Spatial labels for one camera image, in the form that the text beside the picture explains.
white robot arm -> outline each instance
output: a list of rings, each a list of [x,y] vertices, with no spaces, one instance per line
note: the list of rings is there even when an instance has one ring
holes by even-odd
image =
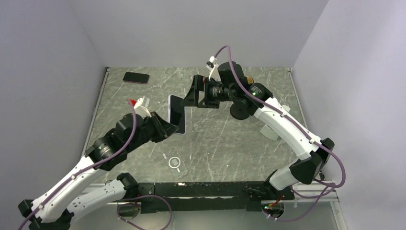
[[[308,140],[302,131],[296,127],[290,120],[298,123],[278,102],[273,94],[262,84],[254,83],[251,77],[244,76],[242,67],[233,63],[233,70],[238,76],[238,80],[243,87],[256,98],[265,101],[274,108],[258,103],[248,96],[236,82],[229,62],[221,65],[216,65],[216,59],[212,57],[207,64],[211,69],[210,78],[201,75],[193,77],[192,86],[184,98],[182,105],[196,106],[198,108],[219,108],[220,102],[232,101],[230,114],[238,120],[247,119],[249,116],[254,116],[264,122],[273,131],[275,131],[289,146],[293,149],[298,159],[291,162],[282,169],[274,171],[267,180],[265,185],[268,186],[272,194],[280,194],[281,190],[297,183],[310,184],[315,176],[320,172],[321,168],[326,164],[329,154],[323,149],[314,145],[317,141],[324,147],[332,150],[334,147],[333,141],[329,138],[321,140],[317,135],[309,132],[305,127],[299,124],[311,140]],[[218,76],[221,80],[216,81],[212,76]],[[204,92],[204,98],[199,101],[199,92]]]
[[[137,181],[122,173],[106,186],[79,196],[97,178],[125,161],[128,153],[150,140],[163,141],[178,130],[157,113],[149,112],[148,102],[146,97],[132,100],[136,115],[125,115],[115,128],[97,139],[79,163],[50,190],[18,205],[24,217],[30,216],[30,230],[67,230],[72,223],[109,202],[139,195]]]

purple cable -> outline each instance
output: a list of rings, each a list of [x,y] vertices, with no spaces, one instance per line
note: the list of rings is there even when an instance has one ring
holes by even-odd
[[[327,188],[328,187],[326,186],[321,193],[325,192],[327,190]],[[321,196],[318,196],[316,201],[310,206],[310,208],[306,212],[304,212],[301,216],[298,216],[296,218],[293,218],[293,219],[279,219],[279,218],[273,218],[271,216],[269,216],[269,218],[271,218],[271,219],[273,219],[275,221],[280,221],[280,222],[292,222],[292,221],[300,220],[301,218],[305,217],[307,214],[309,214],[314,209],[314,207],[316,206],[316,204],[317,204],[317,202],[319,201],[320,198],[321,198]],[[262,212],[268,217],[268,214],[264,210],[262,210]]]
[[[230,49],[230,46],[223,46],[223,47],[221,47],[221,48],[217,51],[217,53],[214,55],[214,58],[217,58],[217,56],[220,54],[220,52],[221,52],[223,49],[227,48],[227,47],[228,47],[228,49]]]
[[[128,140],[126,141],[126,143],[113,155],[111,155],[110,157],[103,159],[99,162],[96,162],[84,169],[79,170],[78,172],[74,173],[73,175],[75,177],[78,177],[79,175],[81,175],[82,173],[84,173],[85,171],[92,169],[94,167],[97,167],[103,163],[106,163],[107,161],[113,159],[114,157],[116,157],[117,155],[119,155],[121,152],[124,151],[125,148],[127,148],[127,146],[130,144],[131,140],[134,137],[134,133],[135,133],[135,128],[137,127],[137,121],[136,121],[136,113],[135,113],[135,109],[133,107],[133,104],[131,103],[131,101],[128,101],[128,104],[131,105],[131,108],[133,109],[133,128],[131,130],[131,134],[130,137],[128,138]],[[51,194],[45,198],[45,200],[43,202],[40,203],[40,205],[45,205],[49,202],[49,200],[51,200],[63,187],[65,187],[65,185],[67,185],[70,181],[72,181],[72,178],[69,177],[68,179],[66,179],[61,185],[58,186],[58,188],[56,188],[53,192],[51,192]],[[35,208],[28,216],[27,218],[24,219],[24,221],[21,223],[21,225],[18,227],[18,230],[22,230],[24,225],[28,222],[28,220],[33,217],[37,212],[39,211],[39,207]]]
[[[215,54],[214,57],[217,57],[218,54],[219,54],[223,49],[225,49],[225,48],[228,48],[228,63],[229,63],[229,65],[230,65],[231,72],[233,73],[234,79],[236,80],[236,82],[237,82],[238,86],[241,88],[241,90],[244,91],[244,93],[247,94],[247,95],[248,95],[250,98],[252,98],[253,100],[255,100],[255,101],[257,101],[257,102],[259,102],[259,103],[265,105],[266,107],[268,107],[268,108],[270,108],[270,109],[272,109],[272,110],[275,110],[277,113],[279,113],[280,115],[282,115],[282,111],[281,111],[281,110],[279,110],[278,108],[276,108],[276,107],[274,107],[274,106],[272,106],[272,105],[270,105],[270,104],[268,104],[268,103],[262,101],[261,99],[255,97],[254,95],[252,95],[251,93],[249,93],[248,90],[246,90],[246,89],[244,88],[244,86],[242,85],[242,83],[239,81],[238,76],[237,76],[237,73],[236,73],[236,71],[235,71],[235,69],[234,69],[233,62],[232,62],[232,58],[231,58],[231,48],[230,48],[229,45],[226,45],[226,46],[221,47],[221,48],[217,51],[217,53]],[[296,127],[301,131],[301,133],[303,133],[303,135],[304,135],[309,141],[312,139],[312,138],[309,136],[309,134],[308,134],[297,122],[295,122],[295,120],[293,120],[290,116],[285,115],[284,117],[285,117],[286,119],[288,119],[294,126],[296,126]],[[338,156],[337,156],[336,154],[334,154],[331,150],[327,149],[327,148],[324,147],[322,144],[320,144],[320,143],[318,143],[318,142],[316,142],[316,141],[313,142],[313,144],[317,145],[319,148],[323,149],[323,150],[326,151],[328,154],[330,154],[331,156],[333,156],[334,159],[336,159],[336,161],[337,161],[337,163],[339,164],[340,169],[341,169],[342,178],[341,178],[341,182],[340,182],[339,184],[335,184],[335,183],[329,184],[329,183],[322,182],[322,181],[320,181],[320,180],[318,180],[318,179],[315,179],[315,181],[317,181],[317,182],[319,182],[319,183],[321,183],[321,184],[323,184],[323,185],[326,186],[325,189],[320,193],[320,195],[317,195],[317,196],[304,196],[304,195],[301,195],[301,194],[299,194],[297,191],[294,191],[294,190],[292,189],[293,192],[295,192],[295,194],[297,194],[297,195],[300,196],[300,197],[303,197],[303,198],[317,198],[316,201],[315,201],[315,203],[310,207],[310,209],[309,209],[307,212],[305,212],[305,214],[302,215],[300,218],[302,218],[302,217],[304,217],[305,215],[307,215],[307,214],[311,211],[311,209],[313,209],[313,207],[317,204],[317,202],[319,201],[319,199],[320,199],[322,196],[325,196],[325,195],[331,193],[335,188],[340,188],[340,187],[342,187],[343,184],[345,183],[345,180],[346,180],[345,168],[344,168],[344,165],[343,165],[343,163],[341,162],[341,160],[338,158]],[[327,188],[329,188],[329,187],[331,187],[331,189],[330,189],[328,192],[324,193],[324,192],[327,190]]]
[[[166,223],[166,225],[165,225],[163,228],[160,229],[160,230],[164,230],[164,229],[166,229],[166,228],[169,226],[170,222],[172,221],[172,215],[173,215],[173,214],[172,214],[172,208],[170,207],[169,203],[168,203],[164,198],[162,198],[162,197],[160,197],[160,196],[157,196],[157,195],[143,195],[143,196],[139,196],[139,197],[136,197],[136,198],[129,198],[129,199],[123,199],[123,200],[125,200],[125,201],[132,201],[132,200],[138,200],[138,199],[149,198],[149,197],[155,197],[155,198],[158,198],[158,199],[162,200],[163,202],[165,202],[166,206],[168,206],[168,208],[169,208],[169,214],[170,214],[169,220],[168,220],[168,222]],[[120,220],[122,220],[122,221],[128,223],[129,225],[135,227],[135,228],[138,228],[138,229],[140,229],[140,230],[146,230],[146,229],[143,229],[142,227],[140,227],[140,226],[134,224],[133,222],[124,219],[122,216],[120,216],[120,209],[121,209],[122,206],[125,206],[125,205],[127,205],[127,204],[124,204],[124,205],[121,205],[121,206],[118,207],[118,209],[117,209],[117,216],[118,216],[118,218],[119,218]]]

